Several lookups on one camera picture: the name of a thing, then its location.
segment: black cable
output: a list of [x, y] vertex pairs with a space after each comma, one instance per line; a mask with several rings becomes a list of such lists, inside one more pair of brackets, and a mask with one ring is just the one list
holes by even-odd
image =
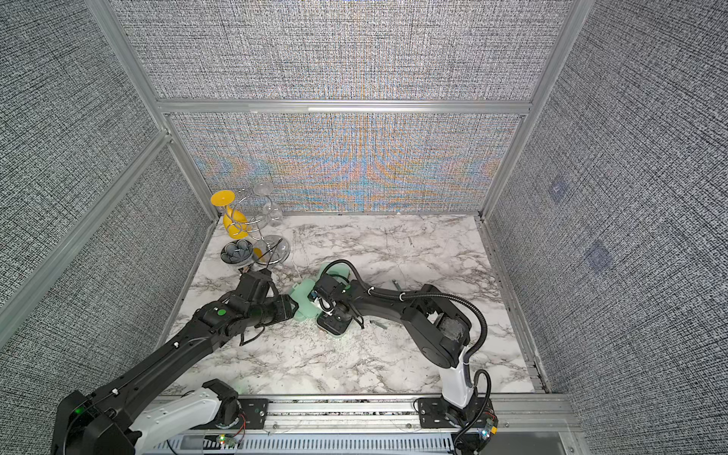
[[359, 324], [359, 327], [361, 327], [362, 330], [364, 330], [364, 316], [359, 314], [359, 319], [357, 319], [355, 316], [352, 316], [352, 319], [356, 321], [357, 324]]
[[251, 338], [251, 339], [249, 339], [249, 340], [247, 340], [247, 341], [243, 341], [243, 340], [241, 339], [241, 340], [240, 340], [240, 346], [245, 346], [245, 345], [246, 345], [246, 344], [248, 344], [248, 343], [252, 343], [252, 342], [254, 342], [255, 340], [257, 340], [257, 339], [258, 339], [258, 337], [259, 337], [260, 335], [263, 335], [263, 332], [264, 332], [264, 331], [266, 331], [266, 328], [265, 328], [265, 327], [263, 327], [263, 330], [262, 330], [262, 331], [260, 331], [260, 332], [258, 332], [258, 333], [257, 333], [257, 334], [256, 334], [256, 335], [255, 335], [255, 336], [253, 337], [253, 338]]
[[478, 396], [478, 375], [484, 374], [486, 375], [486, 381], [488, 382], [488, 385], [486, 386], [486, 396], [483, 399], [483, 405], [480, 407], [480, 410], [475, 415], [475, 417], [472, 418], [472, 421], [470, 421], [469, 424], [465, 425], [463, 428], [458, 431], [458, 433], [455, 435], [455, 439], [453, 439], [453, 447], [457, 447], [457, 441], [462, 437], [468, 430], [472, 428], [473, 425], [478, 421], [480, 416], [483, 414], [483, 411], [485, 411], [486, 407], [488, 406], [488, 399], [491, 397], [491, 375], [488, 374], [488, 371], [485, 371], [483, 369], [480, 369], [475, 372], [475, 390], [473, 390], [473, 393], [475, 393], [475, 396]]
[[359, 275], [359, 271], [357, 270], [357, 268], [354, 267], [354, 264], [352, 264], [351, 262], [348, 262], [346, 259], [336, 259], [335, 261], [328, 263], [328, 265], [326, 267], [324, 267], [323, 271], [321, 272], [321, 275], [325, 274], [327, 270], [329, 270], [332, 266], [334, 266], [336, 264], [346, 264], [347, 266], [349, 266], [349, 268], [352, 270], [352, 272], [354, 272], [354, 276], [357, 278], [357, 280], [362, 285], [369, 286], [369, 285], [367, 285], [366, 281], [362, 280], [362, 277], [361, 277], [361, 275]]
[[[85, 401], [84, 401], [84, 403], [83, 403], [83, 404], [80, 404], [80, 405], [76, 406], [76, 409], [80, 408], [80, 407], [81, 407], [81, 406], [83, 406], [84, 404], [86, 404], [86, 402], [85, 402]], [[83, 412], [81, 412], [81, 413], [77, 414], [77, 415], [76, 415], [76, 416], [74, 417], [74, 419], [73, 419], [73, 420], [71, 420], [71, 423], [70, 423], [70, 424], [68, 424], [68, 428], [66, 428], [66, 435], [65, 435], [65, 436], [63, 436], [63, 442], [62, 442], [62, 445], [63, 445], [63, 455], [66, 455], [66, 444], [68, 443], [68, 436], [69, 436], [69, 435], [71, 434], [71, 428], [73, 428], [73, 427], [74, 427], [74, 424], [76, 423], [76, 420], [78, 420], [78, 419], [79, 419], [79, 417], [80, 417], [80, 416], [82, 416], [82, 415], [83, 415]]]
[[330, 277], [336, 277], [336, 278], [341, 278], [343, 280], [346, 280], [347, 283], [350, 282], [349, 281], [349, 278], [346, 278], [344, 275], [340, 275], [338, 273], [330, 273], [330, 274], [328, 274], [328, 276], [330, 276]]
[[349, 308], [351, 308], [351, 309], [352, 309], [352, 312], [354, 312], [354, 315], [355, 315], [355, 316], [358, 316], [358, 317], [359, 317], [359, 319], [361, 319], [361, 322], [359, 322], [359, 321], [358, 321], [358, 320], [356, 320], [356, 319], [354, 319], [354, 320], [355, 320], [355, 321], [357, 321], [357, 323], [359, 323], [359, 325], [361, 325], [361, 326], [362, 326], [362, 329], [364, 329], [364, 315], [363, 315], [363, 314], [361, 314], [361, 312], [359, 311], [359, 309], [358, 309], [358, 308], [357, 308], [357, 307], [356, 307], [356, 306], [354, 305], [354, 302], [352, 302], [352, 303], [351, 303], [351, 304], [349, 305]]
[[175, 451], [175, 449], [173, 449], [173, 448], [172, 448], [172, 444], [170, 444], [170, 440], [168, 440], [168, 439], [167, 439], [167, 447], [169, 447], [169, 448], [170, 448], [170, 450], [172, 451], [172, 453], [173, 453], [173, 454], [175, 454], [175, 455], [180, 455], [180, 454], [178, 454], [178, 453], [177, 453], [177, 452]]

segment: metal rail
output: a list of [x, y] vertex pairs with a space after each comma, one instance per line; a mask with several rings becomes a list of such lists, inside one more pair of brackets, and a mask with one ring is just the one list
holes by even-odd
[[466, 212], [443, 212], [443, 211], [414, 211], [408, 212], [403, 210], [401, 212], [284, 212], [286, 216], [311, 216], [311, 215], [477, 215], [478, 212], [466, 211]]
[[175, 157], [175, 161], [187, 179], [192, 191], [197, 196], [202, 209], [210, 217], [210, 220], [216, 220], [218, 218], [218, 212], [210, 203], [212, 193], [205, 179], [202, 178], [199, 169], [197, 169], [192, 156], [182, 144], [176, 131], [174, 131], [173, 126], [159, 110], [157, 106], [157, 93], [149, 81], [144, 67], [137, 58], [131, 43], [129, 43], [129, 39], [119, 19], [116, 17], [114, 10], [111, 8], [110, 3], [108, 0], [86, 0], [86, 5], [96, 19], [106, 40], [114, 50], [116, 58], [119, 59], [119, 62], [124, 67], [129, 79], [139, 94], [139, 98], [141, 98], [149, 112], [149, 116], [154, 120], [154, 123], [160, 131], [165, 131], [172, 135], [173, 142], [170, 149]]
[[594, 5], [594, 1], [595, 0], [574, 0], [574, 3], [569, 10], [569, 14], [566, 16], [566, 19], [561, 26], [561, 31], [559, 32], [558, 39], [551, 51], [551, 56], [544, 67], [544, 71], [542, 72], [539, 83], [534, 91], [534, 96], [531, 99], [533, 108], [531, 112], [529, 112], [529, 115], [523, 118], [521, 123], [518, 125], [513, 141], [511, 142], [505, 156], [501, 160], [500, 166], [498, 166], [498, 170], [496, 171], [493, 181], [488, 188], [486, 200], [483, 201], [483, 207], [480, 210], [480, 216], [483, 219], [490, 218], [493, 213], [493, 209], [498, 203], [498, 199], [508, 182], [508, 178], [511, 173], [513, 173], [513, 168], [515, 167], [516, 162], [518, 162], [518, 158], [521, 156], [523, 148], [526, 146], [529, 136], [536, 126], [536, 122], [543, 111], [546, 100], [551, 93], [551, 89], [556, 83], [558, 75], [561, 73], [561, 69], [566, 62], [566, 58], [569, 56], [571, 48], [574, 46], [574, 42], [582, 29], [582, 25], [584, 24], [591, 7]]
[[394, 112], [400, 114], [518, 114], [533, 105], [527, 100], [229, 100], [158, 99], [158, 109], [173, 112], [243, 112], [254, 114], [311, 114], [340, 112]]
[[20, 324], [40, 303], [66, 267], [71, 265], [81, 249], [91, 239], [96, 229], [106, 220], [116, 204], [122, 200], [149, 163], [154, 161], [159, 151], [169, 141], [170, 136], [166, 132], [158, 132], [53, 248], [46, 260], [23, 282], [20, 289], [15, 291], [0, 308], [0, 348], [7, 343]]
[[[158, 397], [150, 406], [177, 399]], [[415, 402], [439, 395], [240, 395], [266, 398], [263, 430], [251, 433], [450, 433], [454, 428], [420, 427]], [[496, 393], [491, 395], [500, 421], [499, 432], [581, 432], [569, 399], [562, 394]], [[205, 434], [189, 430], [185, 435]]]
[[487, 222], [476, 219], [476, 224], [478, 225], [480, 239], [483, 241], [483, 246], [488, 254], [488, 259], [491, 262], [493, 270], [496, 272], [503, 304], [508, 311], [508, 317], [513, 326], [513, 333], [518, 340], [518, 345], [521, 347], [523, 361], [526, 362], [526, 367], [529, 369], [531, 381], [534, 383], [536, 390], [541, 389], [544, 392], [549, 392], [551, 390], [551, 383], [541, 362], [534, 336], [531, 333], [529, 324], [526, 322], [526, 316], [513, 289], [513, 284], [508, 276], [505, 264], [498, 250], [498, 245], [493, 240], [493, 235]]
[[187, 291], [189, 290], [189, 286], [192, 284], [192, 280], [194, 279], [194, 275], [197, 274], [197, 269], [199, 268], [199, 264], [202, 262], [202, 258], [205, 257], [205, 251], [207, 250], [207, 246], [210, 244], [210, 240], [213, 238], [213, 234], [215, 233], [215, 227], [217, 227], [216, 222], [212, 222], [207, 227], [207, 233], [205, 234], [205, 241], [202, 243], [202, 245], [199, 246], [199, 250], [197, 251], [197, 257], [194, 259], [194, 264], [192, 264], [192, 268], [190, 268], [189, 273], [187, 274], [187, 279], [185, 280], [184, 284], [182, 285], [182, 289], [180, 289], [180, 293], [177, 295], [177, 300], [175, 301], [175, 306], [172, 308], [172, 311], [170, 312], [170, 316], [167, 318], [167, 322], [165, 323], [165, 327], [162, 329], [162, 334], [159, 335], [159, 339], [157, 340], [157, 346], [155, 349], [159, 349], [162, 347], [164, 343], [167, 342], [167, 336], [170, 334], [170, 331], [172, 330], [172, 326], [175, 323], [175, 319], [177, 318], [177, 314], [180, 311], [180, 308], [182, 307], [182, 302], [184, 301], [185, 296], [187, 295]]

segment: marble table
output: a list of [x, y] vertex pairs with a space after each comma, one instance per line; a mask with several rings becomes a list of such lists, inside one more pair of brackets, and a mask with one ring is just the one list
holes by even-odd
[[[488, 321], [488, 338], [470, 359], [470, 370], [488, 369], [493, 392], [533, 392], [523, 356], [502, 303], [491, 265], [471, 215], [295, 215], [264, 234], [281, 234], [292, 253], [272, 269], [281, 291], [315, 277], [321, 264], [351, 261], [375, 286], [420, 289], [425, 283], [460, 295]], [[236, 287], [237, 272], [219, 258], [229, 242], [220, 222], [170, 331], [173, 336], [194, 310]], [[470, 338], [480, 332], [475, 316]], [[242, 394], [438, 393], [437, 367], [397, 323], [366, 317], [365, 330], [352, 323], [343, 338], [321, 331], [314, 320], [268, 327], [254, 342], [233, 339], [199, 361], [165, 393], [178, 395], [219, 378]], [[254, 329], [248, 329], [249, 339]]]

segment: gray fabric wall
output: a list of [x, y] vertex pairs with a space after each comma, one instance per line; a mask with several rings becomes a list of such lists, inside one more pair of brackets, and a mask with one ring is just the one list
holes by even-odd
[[727, 36], [597, 1], [489, 221], [595, 454], [728, 448]]
[[[157, 129], [82, 0], [4, 2], [0, 38], [2, 306]], [[0, 349], [0, 453], [47, 453], [64, 396], [147, 356], [209, 224], [161, 151]]]
[[161, 151], [0, 352], [3, 454], [45, 453], [63, 397], [154, 349], [209, 225]]
[[157, 129], [83, 0], [0, 4], [0, 308]]
[[213, 191], [268, 180], [293, 211], [477, 211], [520, 117], [172, 114]]
[[571, 0], [112, 0], [162, 98], [529, 99]]

